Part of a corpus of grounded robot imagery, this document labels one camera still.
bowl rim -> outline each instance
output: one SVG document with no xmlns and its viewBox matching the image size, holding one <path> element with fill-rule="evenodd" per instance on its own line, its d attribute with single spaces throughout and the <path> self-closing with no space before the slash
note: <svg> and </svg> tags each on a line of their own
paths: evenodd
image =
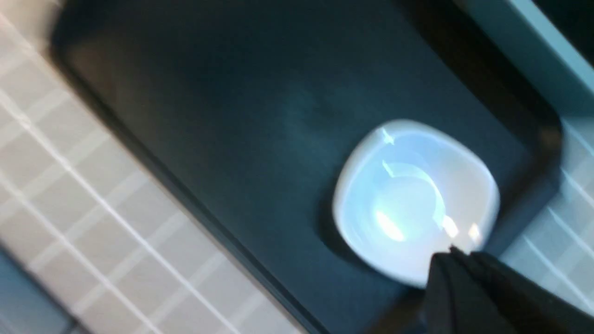
<svg viewBox="0 0 594 334">
<path fill-rule="evenodd" d="M 351 240 L 350 234 L 346 231 L 347 220 L 342 215 L 342 208 L 345 206 L 346 196 L 349 194 L 349 191 L 352 187 L 354 176 L 359 174 L 359 171 L 363 168 L 363 166 L 365 166 L 367 160 L 384 145 L 384 143 L 381 143 L 379 140 L 373 144 L 369 144 L 369 139 L 373 136 L 377 136 L 378 132 L 380 131 L 386 131 L 388 133 L 398 132 L 394 138 L 402 137 L 410 133 L 421 133 L 433 138 L 439 138 L 442 143 L 447 144 L 452 149 L 457 150 L 461 155 L 465 155 L 469 159 L 477 162 L 477 167 L 488 176 L 489 196 L 487 197 L 486 202 L 486 213 L 484 214 L 483 220 L 476 223 L 478 226 L 481 226 L 482 232 L 486 232 L 484 232 L 485 237 L 479 240 L 473 251 L 481 250 L 485 246 L 486 241 L 495 225 L 497 213 L 500 208 L 499 188 L 485 162 L 476 154 L 474 154 L 474 152 L 472 152 L 468 147 L 466 147 L 464 144 L 461 144 L 448 134 L 417 121 L 412 121 L 410 119 L 394 119 L 384 122 L 375 127 L 357 144 L 353 152 L 347 158 L 347 161 L 341 170 L 340 176 L 336 183 L 332 200 L 332 215 L 334 218 L 334 224 L 343 241 L 367 265 L 371 266 L 373 269 L 384 274 L 385 276 L 397 280 L 398 282 L 414 286 L 419 289 L 424 289 L 426 287 L 426 281 L 417 281 L 416 279 L 411 278 L 410 275 L 399 273 L 397 270 L 390 270 L 388 267 L 380 265 L 379 261 L 377 261 L 373 256 L 369 256 L 367 252 L 362 251 Z"/>
</svg>

white tile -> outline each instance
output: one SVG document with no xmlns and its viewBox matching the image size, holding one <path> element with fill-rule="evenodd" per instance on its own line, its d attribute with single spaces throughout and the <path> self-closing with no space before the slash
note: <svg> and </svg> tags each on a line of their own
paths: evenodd
<svg viewBox="0 0 594 334">
<path fill-rule="evenodd" d="M 78 165 L 81 161 L 89 157 L 104 142 L 108 141 L 110 136 L 101 129 L 95 129 L 85 139 L 74 146 L 65 156 L 71 166 Z"/>
<path fill-rule="evenodd" d="M 563 255 L 553 264 L 564 275 L 570 273 L 578 262 L 586 256 L 584 249 L 577 243 L 572 244 Z"/>
<path fill-rule="evenodd" d="M 587 158 L 592 157 L 587 148 L 571 133 L 565 134 L 563 142 L 563 168 L 573 173 Z"/>
<path fill-rule="evenodd" d="M 566 284 L 559 284 L 553 293 L 573 306 L 581 307 L 583 304 L 583 301 L 580 299 L 580 297 L 578 297 L 576 293 Z"/>
<path fill-rule="evenodd" d="M 594 174 L 592 173 L 592 169 L 594 169 L 594 156 L 589 156 L 585 158 L 571 173 L 571 178 L 578 184 L 582 185 L 582 187 L 592 183 L 594 181 Z M 575 189 L 572 188 L 571 184 L 565 182 L 561 186 L 561 191 L 563 195 L 567 198 L 567 200 L 572 200 L 576 195 L 577 192 Z"/>
<path fill-rule="evenodd" d="M 72 98 L 72 95 L 67 90 L 59 87 L 42 99 L 37 100 L 37 102 L 27 110 L 27 116 L 31 122 L 36 123 L 51 113 L 57 106 Z"/>
<path fill-rule="evenodd" d="M 21 0 L 0 0 L 0 11 L 5 11 L 19 1 Z"/>
<path fill-rule="evenodd" d="M 66 154 L 76 144 L 100 125 L 89 111 L 79 103 L 68 99 L 37 122 L 37 127 L 62 154 Z"/>
<path fill-rule="evenodd" d="M 262 291 L 257 291 L 253 293 L 249 298 L 244 301 L 241 306 L 239 306 L 238 310 L 234 312 L 234 314 L 229 317 L 229 322 L 234 326 L 237 326 L 245 321 L 252 312 L 260 306 L 260 304 L 267 302 L 266 296 L 262 293 Z M 221 331 L 217 334 L 227 334 L 230 333 L 230 330 L 227 328 L 224 331 Z"/>
<path fill-rule="evenodd" d="M 157 327 L 167 334 L 214 334 L 223 324 L 193 295 L 172 310 Z"/>
<path fill-rule="evenodd" d="M 73 241 L 93 265 L 108 275 L 140 245 L 112 216 L 104 216 Z"/>
<path fill-rule="evenodd" d="M 54 163 L 29 134 L 22 134 L 0 149 L 0 171 L 19 188 Z"/>
<path fill-rule="evenodd" d="M 239 326 L 242 334 L 292 334 L 295 326 L 270 301 L 265 300 Z"/>
<path fill-rule="evenodd" d="M 107 215 L 107 212 L 101 207 L 97 206 L 89 211 L 79 222 L 74 224 L 66 233 L 64 237 L 69 241 L 75 240 L 84 234 L 93 224 L 98 222 L 102 217 Z M 58 253 L 62 251 L 63 245 L 61 242 L 56 242 L 50 247 L 43 250 L 31 263 L 29 263 L 29 269 L 31 271 L 37 271 L 43 267 L 48 261 L 54 258 Z"/>
<path fill-rule="evenodd" d="M 24 197 L 35 198 L 56 183 L 57 180 L 66 175 L 66 173 L 66 169 L 58 161 L 54 161 L 50 167 L 37 174 L 35 178 L 29 181 L 29 183 L 20 190 Z"/>
<path fill-rule="evenodd" d="M 521 238 L 506 251 L 504 261 L 512 269 L 537 283 L 549 272 L 547 266 Z"/>
<path fill-rule="evenodd" d="M 0 89 L 24 112 L 57 87 L 57 82 L 31 60 L 0 77 Z"/>
<path fill-rule="evenodd" d="M 4 187 L 0 187 L 0 206 L 6 203 L 11 197 Z"/>
<path fill-rule="evenodd" d="M 594 223 L 585 227 L 579 234 L 579 237 L 588 246 L 590 251 L 594 252 Z"/>
<path fill-rule="evenodd" d="M 230 318 L 257 289 L 233 263 L 225 261 L 202 281 L 198 291 L 224 317 Z"/>
<path fill-rule="evenodd" d="M 78 163 L 76 170 L 101 196 L 106 196 L 138 166 L 119 143 L 109 139 Z"/>
<path fill-rule="evenodd" d="M 159 228 L 157 228 L 148 238 L 146 238 L 146 241 L 154 249 L 157 249 L 158 247 L 161 247 L 161 245 L 175 232 L 188 224 L 188 222 L 188 216 L 186 216 L 181 210 L 178 210 L 171 217 L 169 217 L 169 219 L 164 224 L 159 226 Z"/>
<path fill-rule="evenodd" d="M 178 211 L 169 196 L 153 181 L 144 184 L 116 209 L 143 237 L 150 236 Z"/>
<path fill-rule="evenodd" d="M 584 141 L 594 147 L 594 116 L 593 117 L 569 117 L 564 118 L 565 124 L 571 126 L 571 129 L 568 129 L 569 134 L 574 135 L 573 131 L 577 131 L 577 133 L 584 139 Z"/>
<path fill-rule="evenodd" d="M 594 291 L 594 258 L 582 257 L 567 277 L 580 291 Z"/>
<path fill-rule="evenodd" d="M 97 205 L 70 174 L 64 174 L 45 191 L 33 197 L 31 203 L 62 232 Z"/>
<path fill-rule="evenodd" d="M 594 207 L 579 193 L 566 202 L 553 203 L 555 213 L 577 234 L 594 222 Z"/>
<path fill-rule="evenodd" d="M 14 197 L 2 203 L 0 205 L 0 225 L 12 217 L 15 213 L 19 212 L 21 208 L 21 203 Z"/>
<path fill-rule="evenodd" d="M 555 293 L 555 290 L 560 284 L 563 284 L 559 276 L 555 275 L 555 273 L 550 270 L 543 275 L 541 280 L 536 281 L 535 283 L 552 294 Z"/>
<path fill-rule="evenodd" d="M 28 264 L 56 239 L 33 215 L 21 209 L 0 222 L 0 240 L 23 264 Z"/>
<path fill-rule="evenodd" d="M 584 195 L 586 201 L 590 207 L 594 207 L 594 181 L 582 184 L 582 189 L 587 194 Z"/>
<path fill-rule="evenodd" d="M 0 59 L 9 55 L 15 48 L 13 39 L 6 34 L 6 31 L 0 30 Z"/>
<path fill-rule="evenodd" d="M 10 122 L 13 122 L 14 118 L 8 113 L 3 106 L 0 106 L 0 128 L 5 127 Z"/>
<path fill-rule="evenodd" d="M 151 314 L 180 287 L 152 256 L 134 266 L 116 285 L 144 314 Z"/>
<path fill-rule="evenodd" d="M 574 244 L 571 236 L 544 210 L 526 231 L 526 236 L 541 253 L 555 263 Z"/>
<path fill-rule="evenodd" d="M 16 140 L 20 135 L 23 135 L 25 132 L 25 129 L 16 120 L 13 120 L 7 125 L 0 127 L 0 150 L 2 150 L 4 146 Z"/>
<path fill-rule="evenodd" d="M 157 251 L 188 279 L 206 260 L 218 252 L 218 249 L 198 227 L 186 221 L 157 248 Z"/>
<path fill-rule="evenodd" d="M 48 40 L 51 25 L 59 7 L 48 0 L 19 0 L 2 13 L 29 42 Z"/>
<path fill-rule="evenodd" d="M 64 305 L 74 305 L 99 284 L 99 280 L 66 248 L 39 269 L 36 276 Z"/>
<path fill-rule="evenodd" d="M 95 334 L 130 334 L 142 322 L 122 301 L 106 292 L 82 315 L 81 321 Z"/>
</svg>

tile wall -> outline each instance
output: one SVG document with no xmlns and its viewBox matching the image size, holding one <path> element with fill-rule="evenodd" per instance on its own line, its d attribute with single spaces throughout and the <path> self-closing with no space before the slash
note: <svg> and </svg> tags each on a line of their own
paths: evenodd
<svg viewBox="0 0 594 334">
<path fill-rule="evenodd" d="M 58 7 L 0 0 L 1 243 L 95 333 L 300 333 L 40 56 Z M 564 124 L 563 193 L 504 260 L 594 314 L 594 121 Z"/>
</svg>

dark gray tray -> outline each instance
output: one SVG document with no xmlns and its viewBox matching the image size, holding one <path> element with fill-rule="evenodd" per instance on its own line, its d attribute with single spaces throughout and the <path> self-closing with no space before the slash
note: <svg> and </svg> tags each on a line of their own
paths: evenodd
<svg viewBox="0 0 594 334">
<path fill-rule="evenodd" d="M 424 122 L 486 163 L 502 194 L 492 254 L 558 188 L 556 114 L 448 0 L 70 0 L 51 51 L 311 332 L 397 330 L 422 297 L 334 229 L 336 178 L 378 124 Z"/>
</svg>

small white bowl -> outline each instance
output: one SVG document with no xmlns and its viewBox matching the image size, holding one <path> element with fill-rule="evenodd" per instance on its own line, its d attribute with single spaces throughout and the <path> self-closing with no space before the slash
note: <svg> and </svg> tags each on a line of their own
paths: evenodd
<svg viewBox="0 0 594 334">
<path fill-rule="evenodd" d="M 431 256 L 479 250 L 499 210 L 497 184 L 467 147 L 427 125 L 399 120 L 355 148 L 334 193 L 336 226 L 371 267 L 424 288 Z"/>
</svg>

